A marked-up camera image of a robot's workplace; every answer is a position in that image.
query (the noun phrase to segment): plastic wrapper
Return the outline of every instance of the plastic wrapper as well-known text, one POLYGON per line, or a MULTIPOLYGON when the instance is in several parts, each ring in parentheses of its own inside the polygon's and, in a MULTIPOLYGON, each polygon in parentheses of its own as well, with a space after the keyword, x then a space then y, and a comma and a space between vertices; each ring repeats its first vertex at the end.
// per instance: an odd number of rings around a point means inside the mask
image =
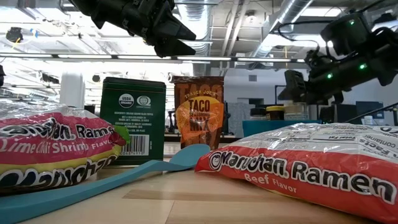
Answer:
POLYGON ((246 179, 384 223, 398 223, 398 129, 295 124, 243 138, 203 156, 196 171, 246 179))
POLYGON ((0 103, 0 192, 83 182, 125 144, 112 125, 85 110, 0 103))
POLYGON ((181 148, 220 143, 224 117, 224 77, 173 77, 175 115, 181 132, 181 148))

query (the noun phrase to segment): pink ramen package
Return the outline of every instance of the pink ramen package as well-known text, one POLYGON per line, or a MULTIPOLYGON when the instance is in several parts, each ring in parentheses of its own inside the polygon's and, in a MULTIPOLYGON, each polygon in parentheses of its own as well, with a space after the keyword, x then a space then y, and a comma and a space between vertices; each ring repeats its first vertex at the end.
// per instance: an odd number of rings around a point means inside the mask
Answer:
POLYGON ((85 110, 0 103, 0 192, 77 184, 114 161, 125 143, 85 110))

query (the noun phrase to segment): green box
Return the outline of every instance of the green box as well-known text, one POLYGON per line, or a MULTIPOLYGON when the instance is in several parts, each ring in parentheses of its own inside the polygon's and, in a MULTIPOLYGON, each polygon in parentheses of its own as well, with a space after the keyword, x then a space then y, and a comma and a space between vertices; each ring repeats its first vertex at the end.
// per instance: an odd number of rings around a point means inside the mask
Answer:
POLYGON ((165 102, 165 83, 105 78, 99 116, 113 125, 126 126, 131 138, 111 166, 163 160, 165 102))

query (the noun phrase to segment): barcode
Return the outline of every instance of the barcode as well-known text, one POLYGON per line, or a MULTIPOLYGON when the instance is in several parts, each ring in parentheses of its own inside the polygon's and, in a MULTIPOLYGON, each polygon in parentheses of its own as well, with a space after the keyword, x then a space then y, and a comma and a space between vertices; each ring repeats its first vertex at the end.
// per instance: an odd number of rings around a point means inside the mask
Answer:
POLYGON ((130 135, 130 144, 123 146, 121 156, 148 156, 149 155, 149 135, 134 134, 130 135))

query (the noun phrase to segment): usda organic seal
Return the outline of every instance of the usda organic seal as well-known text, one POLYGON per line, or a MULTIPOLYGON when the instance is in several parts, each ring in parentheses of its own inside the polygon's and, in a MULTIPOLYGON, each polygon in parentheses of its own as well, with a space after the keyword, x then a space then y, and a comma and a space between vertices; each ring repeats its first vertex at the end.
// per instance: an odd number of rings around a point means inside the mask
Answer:
POLYGON ((125 93, 119 97, 119 104, 123 108, 130 108, 134 104, 134 98, 125 93))

